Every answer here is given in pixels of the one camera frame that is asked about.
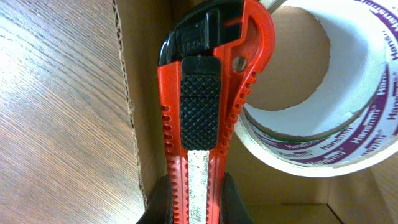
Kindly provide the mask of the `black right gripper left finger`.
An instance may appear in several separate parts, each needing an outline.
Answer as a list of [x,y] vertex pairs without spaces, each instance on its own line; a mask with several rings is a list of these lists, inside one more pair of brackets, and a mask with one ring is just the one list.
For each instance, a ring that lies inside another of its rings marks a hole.
[[137,224],[173,224],[172,188],[168,175],[159,179]]

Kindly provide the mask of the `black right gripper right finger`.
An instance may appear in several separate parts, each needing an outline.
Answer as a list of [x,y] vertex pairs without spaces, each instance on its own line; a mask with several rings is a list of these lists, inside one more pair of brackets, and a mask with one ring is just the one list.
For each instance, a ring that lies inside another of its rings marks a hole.
[[253,224],[246,206],[239,195],[236,183],[229,173],[225,173],[221,190],[220,224]]

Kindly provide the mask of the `beige masking tape roll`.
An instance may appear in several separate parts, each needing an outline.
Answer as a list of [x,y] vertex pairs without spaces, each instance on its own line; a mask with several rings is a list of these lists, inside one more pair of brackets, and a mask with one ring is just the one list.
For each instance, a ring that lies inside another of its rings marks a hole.
[[236,135],[263,163],[334,177],[397,152],[397,2],[264,1],[276,45]]

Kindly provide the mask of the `brown cardboard box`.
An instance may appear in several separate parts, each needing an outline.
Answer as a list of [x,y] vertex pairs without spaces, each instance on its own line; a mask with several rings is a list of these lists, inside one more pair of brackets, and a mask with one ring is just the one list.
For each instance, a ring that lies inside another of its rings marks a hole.
[[[113,3],[132,148],[145,207],[159,179],[168,175],[157,76],[159,50],[174,24],[194,5],[194,1]],[[263,163],[249,152],[236,135],[236,124],[225,173],[233,177],[254,223],[397,222],[397,152],[350,174],[334,177],[292,175]]]

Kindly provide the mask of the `orange utility knife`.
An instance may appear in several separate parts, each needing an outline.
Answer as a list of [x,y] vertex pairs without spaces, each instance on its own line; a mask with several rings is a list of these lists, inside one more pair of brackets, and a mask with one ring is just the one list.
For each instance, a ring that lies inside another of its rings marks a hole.
[[174,223],[219,223],[234,126],[275,45],[255,0],[205,1],[171,28],[157,76]]

